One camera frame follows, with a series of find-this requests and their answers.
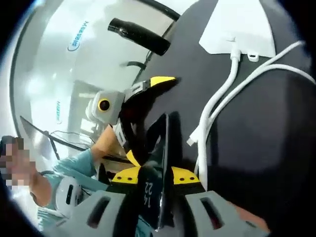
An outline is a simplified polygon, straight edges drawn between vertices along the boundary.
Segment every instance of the white cable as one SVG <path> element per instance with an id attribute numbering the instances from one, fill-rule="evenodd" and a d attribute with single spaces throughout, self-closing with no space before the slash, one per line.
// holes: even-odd
<path id="1" fill-rule="evenodd" d="M 212 124 L 217 118 L 217 116 L 220 114 L 220 112 L 224 109 L 224 107 L 236 96 L 238 95 L 249 83 L 251 83 L 254 79 L 256 79 L 258 76 L 260 76 L 262 73 L 274 70 L 274 69 L 281 69 L 281 70 L 287 70 L 291 71 L 294 73 L 297 73 L 306 79 L 308 79 L 310 82 L 312 82 L 314 85 L 316 85 L 316 81 L 314 80 L 313 77 L 311 77 L 309 74 L 306 72 L 291 67 L 289 65 L 284 65 L 284 64 L 273 64 L 273 65 L 268 65 L 262 68 L 259 68 L 259 70 L 255 70 L 252 74 L 250 74 L 246 80 L 244 80 L 241 84 L 239 84 L 234 90 L 232 90 L 224 99 L 223 101 L 218 105 L 218 107 L 215 109 L 215 111 L 212 113 L 211 117 L 208 119 L 208 126 L 207 126 L 207 132 L 205 136 L 205 140 L 208 137 L 208 134 L 211 130 Z M 198 172 L 198 166 L 199 162 L 197 160 L 196 166 L 195 166 L 195 173 Z"/>
<path id="2" fill-rule="evenodd" d="M 209 99 L 207 104 L 205 105 L 202 115 L 199 121 L 199 129 L 201 132 L 201 139 L 198 140 L 198 166 L 199 166 L 199 179 L 204 187 L 207 190 L 207 159 L 206 159 L 206 129 L 207 129 L 207 121 L 208 116 L 214 108 L 215 104 L 219 101 L 219 99 L 225 94 L 225 92 L 231 87 L 233 84 L 238 71 L 238 63 L 240 61 L 240 50 L 234 45 L 231 52 L 231 61 L 232 67 L 231 72 L 225 81 L 225 83 L 217 90 L 217 92 Z"/>
<path id="3" fill-rule="evenodd" d="M 304 42 L 303 41 L 297 41 L 293 44 L 291 44 L 289 47 L 287 47 L 286 49 L 284 49 L 282 52 L 280 52 L 279 54 L 277 54 L 275 57 L 269 59 L 267 62 L 263 63 L 262 65 L 260 65 L 256 70 L 254 70 L 252 73 L 255 73 L 257 70 L 259 70 L 260 68 L 263 68 L 267 65 L 270 65 L 272 63 L 274 63 L 276 60 L 282 58 L 284 55 L 288 54 L 291 50 L 293 50 L 294 48 L 296 48 L 297 46 L 303 45 Z M 198 137 L 199 137 L 199 132 L 198 132 L 198 126 L 196 127 L 196 129 L 192 132 L 192 134 L 190 135 L 190 138 L 187 140 L 187 143 L 189 144 L 189 146 L 192 146 L 194 143 L 198 142 Z"/>

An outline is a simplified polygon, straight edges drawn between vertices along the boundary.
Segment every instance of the yellow plastic part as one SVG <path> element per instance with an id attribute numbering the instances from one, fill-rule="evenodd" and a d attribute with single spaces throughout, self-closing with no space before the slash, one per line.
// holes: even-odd
<path id="1" fill-rule="evenodd" d="M 177 167 L 172 168 L 173 171 L 173 184 L 191 184 L 199 182 L 197 176 L 187 169 Z"/>
<path id="2" fill-rule="evenodd" d="M 134 166 L 140 166 L 137 160 L 135 159 L 132 150 L 129 150 L 129 152 L 126 154 L 126 157 Z"/>
<path id="3" fill-rule="evenodd" d="M 108 102 L 109 102 L 109 100 L 106 99 L 106 98 L 103 98 L 103 99 L 99 100 L 99 102 L 98 102 L 98 109 L 99 109 L 99 111 L 101 111 L 101 112 L 106 112 L 106 111 L 108 111 L 108 110 L 110 109 L 111 103 L 109 102 L 109 105 L 110 105 L 110 106 L 109 106 L 109 108 L 108 108 L 107 110 L 101 110 L 100 104 L 101 104 L 101 102 L 103 102 L 103 101 L 108 101 Z"/>
<path id="4" fill-rule="evenodd" d="M 136 166 L 133 168 L 122 170 L 121 172 L 115 175 L 113 182 L 137 184 L 139 169 L 140 169 L 140 166 Z M 199 179 L 189 170 L 173 167 L 172 172 L 173 172 L 174 185 L 191 184 L 191 183 L 199 182 Z"/>
<path id="5" fill-rule="evenodd" d="M 150 79 L 150 87 L 169 80 L 176 80 L 175 77 L 153 77 Z"/>
<path id="6" fill-rule="evenodd" d="M 140 166 L 136 166 L 133 168 L 122 170 L 115 175 L 112 181 L 116 183 L 137 184 L 139 169 Z"/>

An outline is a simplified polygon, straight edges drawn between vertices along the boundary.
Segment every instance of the person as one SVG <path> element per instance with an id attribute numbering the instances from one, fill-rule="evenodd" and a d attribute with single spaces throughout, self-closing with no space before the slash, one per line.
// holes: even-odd
<path id="1" fill-rule="evenodd" d="M 40 207 L 38 218 L 40 220 L 39 229 L 41 231 L 61 220 L 61 217 L 47 212 L 46 208 L 55 210 L 54 194 L 58 184 L 65 175 L 76 178 L 82 185 L 82 188 L 89 192 L 107 189 L 108 185 L 91 177 L 96 174 L 95 163 L 100 163 L 102 158 L 109 153 L 112 146 L 117 142 L 116 136 L 110 126 L 104 130 L 97 142 L 90 149 L 81 152 L 75 157 L 60 160 L 53 168 L 55 173 L 44 175 L 41 175 L 36 170 L 35 163 L 30 161 L 27 152 L 21 149 L 20 140 L 15 139 L 15 141 L 12 141 L 12 144 L 6 145 L 6 156 L 12 157 L 12 162 L 7 162 L 6 166 L 7 170 L 12 174 L 14 185 L 29 186 L 35 203 Z M 263 230 L 269 231 L 263 219 L 240 207 L 235 206 L 235 208 L 241 219 L 253 222 Z M 146 236 L 145 233 L 150 231 L 144 223 L 138 222 L 136 236 Z"/>

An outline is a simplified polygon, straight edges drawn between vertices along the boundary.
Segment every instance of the black nozzle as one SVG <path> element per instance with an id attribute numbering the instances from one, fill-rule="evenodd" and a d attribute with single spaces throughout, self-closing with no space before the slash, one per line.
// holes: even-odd
<path id="1" fill-rule="evenodd" d="M 156 33 L 135 23 L 122 21 L 117 18 L 110 22 L 108 31 L 115 32 L 160 56 L 164 55 L 170 47 L 170 42 Z"/>

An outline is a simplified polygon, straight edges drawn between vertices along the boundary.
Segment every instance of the teal sleeve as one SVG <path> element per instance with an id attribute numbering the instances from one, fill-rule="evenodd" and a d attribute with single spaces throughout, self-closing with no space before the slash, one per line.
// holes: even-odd
<path id="1" fill-rule="evenodd" d="M 62 218 L 51 215 L 45 211 L 38 210 L 39 231 L 43 231 L 55 225 Z"/>
<path id="2" fill-rule="evenodd" d="M 79 153 L 75 157 L 66 158 L 58 162 L 53 169 L 55 172 L 64 175 L 73 176 L 74 173 L 80 173 L 88 177 L 96 174 L 91 149 Z"/>

